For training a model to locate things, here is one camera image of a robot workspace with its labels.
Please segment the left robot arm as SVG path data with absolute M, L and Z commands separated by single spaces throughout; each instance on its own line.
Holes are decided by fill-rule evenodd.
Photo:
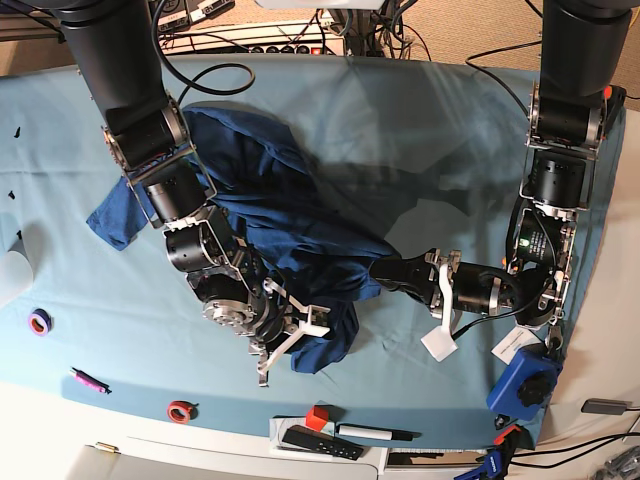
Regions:
M 599 150 L 626 93 L 611 81 L 635 1 L 547 1 L 540 76 L 528 112 L 527 154 L 501 268 L 432 249 L 375 261 L 370 275 L 446 318 L 511 317 L 537 329 L 563 316 L 579 214 L 591 203 Z

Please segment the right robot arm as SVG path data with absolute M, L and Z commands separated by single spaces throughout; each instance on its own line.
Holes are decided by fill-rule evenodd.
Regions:
M 249 341 L 266 386 L 273 365 L 317 331 L 267 261 L 229 225 L 162 74 L 160 13 L 143 1 L 46 1 L 104 119 L 105 142 L 147 221 L 162 231 L 204 316 Z

